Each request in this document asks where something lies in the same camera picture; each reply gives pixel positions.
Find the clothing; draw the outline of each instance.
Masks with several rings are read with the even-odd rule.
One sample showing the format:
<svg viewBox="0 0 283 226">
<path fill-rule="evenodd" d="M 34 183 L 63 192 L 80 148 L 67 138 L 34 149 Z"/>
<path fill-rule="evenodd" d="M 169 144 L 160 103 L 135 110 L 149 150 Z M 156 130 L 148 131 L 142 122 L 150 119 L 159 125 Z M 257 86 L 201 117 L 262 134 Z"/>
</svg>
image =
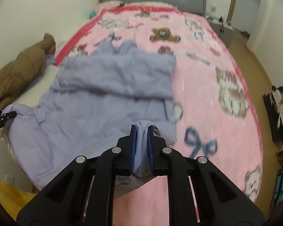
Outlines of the clothing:
<svg viewBox="0 0 283 226">
<path fill-rule="evenodd" d="M 45 56 L 55 53 L 55 40 L 45 33 L 44 39 L 23 50 L 16 60 L 0 69 L 0 109 L 18 98 L 24 88 L 45 70 Z"/>
<path fill-rule="evenodd" d="M 117 178 L 116 185 L 129 183 L 127 192 L 141 186 L 149 178 L 140 178 L 150 174 L 148 127 L 155 126 L 167 144 L 176 142 L 175 67 L 174 57 L 138 51 L 133 41 L 119 48 L 106 41 L 89 56 L 66 58 L 39 106 L 4 110 L 17 112 L 5 127 L 19 165 L 42 189 L 77 156 L 96 157 L 116 146 L 135 124 L 135 176 Z"/>
</svg>

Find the brown puffer jacket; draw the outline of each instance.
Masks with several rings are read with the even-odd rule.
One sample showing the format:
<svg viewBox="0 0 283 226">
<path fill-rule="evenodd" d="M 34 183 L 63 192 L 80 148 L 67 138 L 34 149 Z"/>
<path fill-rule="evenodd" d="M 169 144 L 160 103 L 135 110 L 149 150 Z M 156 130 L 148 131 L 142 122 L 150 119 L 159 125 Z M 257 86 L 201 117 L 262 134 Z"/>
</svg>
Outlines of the brown puffer jacket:
<svg viewBox="0 0 283 226">
<path fill-rule="evenodd" d="M 0 69 L 0 109 L 15 101 L 25 87 L 44 73 L 45 55 L 55 53 L 55 40 L 45 33 L 44 39 L 18 54 L 16 60 Z"/>
</svg>

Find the electrical outlet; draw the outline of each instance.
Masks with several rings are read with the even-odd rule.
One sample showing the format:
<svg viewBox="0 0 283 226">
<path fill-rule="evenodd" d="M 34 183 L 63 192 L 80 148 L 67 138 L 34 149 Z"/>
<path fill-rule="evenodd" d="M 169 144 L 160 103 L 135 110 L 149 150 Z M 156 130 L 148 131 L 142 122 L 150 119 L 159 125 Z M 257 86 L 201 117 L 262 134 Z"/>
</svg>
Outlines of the electrical outlet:
<svg viewBox="0 0 283 226">
<path fill-rule="evenodd" d="M 214 4 L 212 4 L 212 5 L 211 5 L 211 11 L 212 11 L 213 13 L 215 13 L 216 10 L 217 10 L 217 6 L 214 5 Z"/>
<path fill-rule="evenodd" d="M 15 178 L 11 175 L 5 175 L 5 181 L 11 185 L 15 185 Z"/>
</svg>

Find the cartoon cat print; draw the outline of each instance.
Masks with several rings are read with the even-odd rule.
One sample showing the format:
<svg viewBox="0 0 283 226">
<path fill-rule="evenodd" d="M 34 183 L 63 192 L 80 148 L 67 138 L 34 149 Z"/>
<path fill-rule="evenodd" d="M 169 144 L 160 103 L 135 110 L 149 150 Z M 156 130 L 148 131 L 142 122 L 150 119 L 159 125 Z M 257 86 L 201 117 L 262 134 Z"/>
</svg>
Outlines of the cartoon cat print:
<svg viewBox="0 0 283 226">
<path fill-rule="evenodd" d="M 233 72 L 216 67 L 217 83 L 220 86 L 219 103 L 223 111 L 235 117 L 245 118 L 248 111 L 248 101 L 243 89 L 239 89 Z"/>
<path fill-rule="evenodd" d="M 248 171 L 245 175 L 244 194 L 254 202 L 259 190 L 260 183 L 260 165 L 253 171 Z"/>
<path fill-rule="evenodd" d="M 184 19 L 184 22 L 185 22 L 186 26 L 188 26 L 191 31 L 202 30 L 201 25 L 199 25 L 199 24 L 198 24 L 196 21 L 194 21 L 194 20 L 191 20 L 191 19 Z"/>
<path fill-rule="evenodd" d="M 169 19 L 169 16 L 167 14 L 162 14 L 159 17 L 153 17 L 150 15 L 150 12 L 148 11 L 142 11 L 140 13 L 137 13 L 134 15 L 134 17 L 151 18 L 154 21 L 158 21 L 159 19 L 162 19 L 162 18 Z"/>
<path fill-rule="evenodd" d="M 87 55 L 88 53 L 85 51 L 85 47 L 87 44 L 78 45 L 71 49 L 71 51 L 67 54 L 67 58 L 74 57 L 78 55 Z"/>
<path fill-rule="evenodd" d="M 129 23 L 127 21 L 122 21 L 118 19 L 101 19 L 97 22 L 98 25 L 101 25 L 103 28 L 114 29 L 119 27 L 126 27 Z"/>
</svg>

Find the door frame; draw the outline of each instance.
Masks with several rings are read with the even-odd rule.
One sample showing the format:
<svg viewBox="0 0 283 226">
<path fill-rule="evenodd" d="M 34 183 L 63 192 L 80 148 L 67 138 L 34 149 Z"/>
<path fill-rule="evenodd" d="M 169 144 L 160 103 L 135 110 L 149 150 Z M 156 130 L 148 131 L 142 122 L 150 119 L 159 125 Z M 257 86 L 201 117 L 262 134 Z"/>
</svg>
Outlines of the door frame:
<svg viewBox="0 0 283 226">
<path fill-rule="evenodd" d="M 228 17 L 226 19 L 227 22 L 232 20 L 234 10 L 235 10 L 235 6 L 236 6 L 236 0 L 231 0 L 230 9 L 228 11 Z"/>
</svg>

